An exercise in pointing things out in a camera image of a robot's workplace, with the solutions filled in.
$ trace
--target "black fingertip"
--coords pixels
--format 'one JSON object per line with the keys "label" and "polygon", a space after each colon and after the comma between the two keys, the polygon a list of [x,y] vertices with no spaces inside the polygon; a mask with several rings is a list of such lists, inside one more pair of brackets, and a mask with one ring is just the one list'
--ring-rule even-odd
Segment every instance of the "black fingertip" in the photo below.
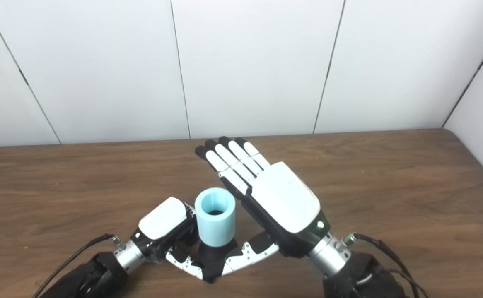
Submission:
{"label": "black fingertip", "polygon": [[204,160],[207,160],[207,152],[209,151],[210,149],[208,149],[207,147],[203,146],[203,145],[199,145],[196,147],[196,155],[199,156],[200,158],[204,159]]}
{"label": "black fingertip", "polygon": [[234,142],[238,143],[242,149],[245,149],[243,145],[247,143],[247,141],[245,141],[243,138],[236,138],[234,139]]}
{"label": "black fingertip", "polygon": [[207,141],[205,142],[205,146],[206,146],[208,149],[210,149],[210,150],[212,150],[212,151],[214,151],[214,152],[215,152],[215,146],[216,146],[216,145],[217,145],[217,141],[214,141],[214,140],[212,140],[212,139],[207,140]]}
{"label": "black fingertip", "polygon": [[212,168],[214,171],[217,172],[217,170],[214,168],[214,166],[210,163],[210,161],[207,159],[207,152],[210,151],[207,147],[203,145],[199,145],[196,147],[196,155],[199,156],[200,158],[206,160],[209,163],[210,168]]}
{"label": "black fingertip", "polygon": [[223,145],[225,148],[229,148],[229,142],[232,141],[229,137],[223,136],[219,138],[219,143]]}

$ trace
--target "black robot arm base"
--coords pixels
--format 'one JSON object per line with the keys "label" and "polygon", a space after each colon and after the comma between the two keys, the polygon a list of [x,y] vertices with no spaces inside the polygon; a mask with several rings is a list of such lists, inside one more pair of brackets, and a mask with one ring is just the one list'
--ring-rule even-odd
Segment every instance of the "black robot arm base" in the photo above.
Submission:
{"label": "black robot arm base", "polygon": [[61,277],[40,298],[117,298],[127,282],[128,274],[114,254],[100,252]]}
{"label": "black robot arm base", "polygon": [[325,298],[408,298],[391,273],[369,253],[352,252],[335,275],[323,278]]}

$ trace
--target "robotic finger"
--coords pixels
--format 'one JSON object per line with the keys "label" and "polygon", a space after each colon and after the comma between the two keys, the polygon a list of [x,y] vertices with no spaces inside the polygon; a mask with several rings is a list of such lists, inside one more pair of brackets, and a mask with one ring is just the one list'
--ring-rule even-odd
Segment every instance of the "robotic finger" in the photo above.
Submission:
{"label": "robotic finger", "polygon": [[212,283],[217,277],[256,264],[277,251],[278,246],[269,239],[266,232],[262,232],[244,242],[241,248],[236,246],[220,262],[213,264],[213,266],[219,266],[218,269],[212,269],[212,271],[219,270],[217,272],[207,273],[209,268],[178,247],[173,247],[166,253],[166,260],[188,274]]}

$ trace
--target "cup opening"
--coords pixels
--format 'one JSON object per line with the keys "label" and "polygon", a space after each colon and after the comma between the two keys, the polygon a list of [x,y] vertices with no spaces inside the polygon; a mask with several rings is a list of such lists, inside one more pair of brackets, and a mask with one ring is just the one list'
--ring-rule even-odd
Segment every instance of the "cup opening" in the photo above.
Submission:
{"label": "cup opening", "polygon": [[222,194],[211,192],[201,201],[201,209],[209,215],[221,215],[227,211],[228,207],[229,201]]}

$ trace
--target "metal cylinder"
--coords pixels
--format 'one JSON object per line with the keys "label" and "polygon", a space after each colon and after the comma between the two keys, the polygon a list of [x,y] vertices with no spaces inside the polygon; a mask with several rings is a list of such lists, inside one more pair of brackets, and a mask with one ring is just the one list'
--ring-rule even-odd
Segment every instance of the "metal cylinder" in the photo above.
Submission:
{"label": "metal cylinder", "polygon": [[350,258],[351,253],[346,245],[328,233],[307,256],[315,268],[328,277],[339,272]]}
{"label": "metal cylinder", "polygon": [[223,188],[209,188],[196,198],[199,237],[211,247],[226,245],[234,238],[236,201]]}
{"label": "metal cylinder", "polygon": [[123,250],[117,249],[113,252],[113,254],[120,263],[120,266],[122,266],[122,268],[124,268],[128,274],[133,272],[143,262],[145,262],[145,257],[132,240],[129,240],[126,243],[126,246]]}

